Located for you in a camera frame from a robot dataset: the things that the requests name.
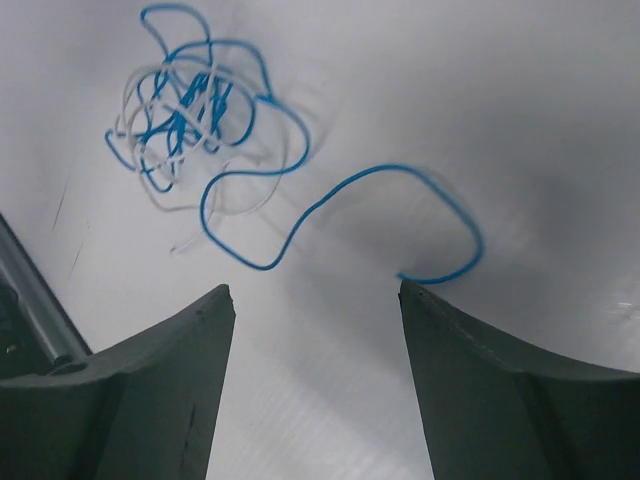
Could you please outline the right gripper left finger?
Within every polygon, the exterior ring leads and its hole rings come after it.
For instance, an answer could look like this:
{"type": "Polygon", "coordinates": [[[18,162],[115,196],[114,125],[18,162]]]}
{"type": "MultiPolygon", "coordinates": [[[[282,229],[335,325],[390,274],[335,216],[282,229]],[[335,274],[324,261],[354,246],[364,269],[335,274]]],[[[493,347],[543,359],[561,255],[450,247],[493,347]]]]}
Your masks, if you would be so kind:
{"type": "Polygon", "coordinates": [[[234,323],[220,285],[108,349],[2,381],[2,478],[205,478],[234,323]]]}

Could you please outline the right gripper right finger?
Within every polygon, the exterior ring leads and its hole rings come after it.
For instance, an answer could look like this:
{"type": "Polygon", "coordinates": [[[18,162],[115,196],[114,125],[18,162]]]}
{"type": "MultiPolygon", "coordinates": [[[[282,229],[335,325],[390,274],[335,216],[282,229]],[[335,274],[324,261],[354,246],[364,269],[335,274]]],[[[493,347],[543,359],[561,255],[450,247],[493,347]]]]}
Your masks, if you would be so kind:
{"type": "Polygon", "coordinates": [[[438,479],[635,479],[639,377],[518,339],[406,281],[404,336],[438,479]]]}

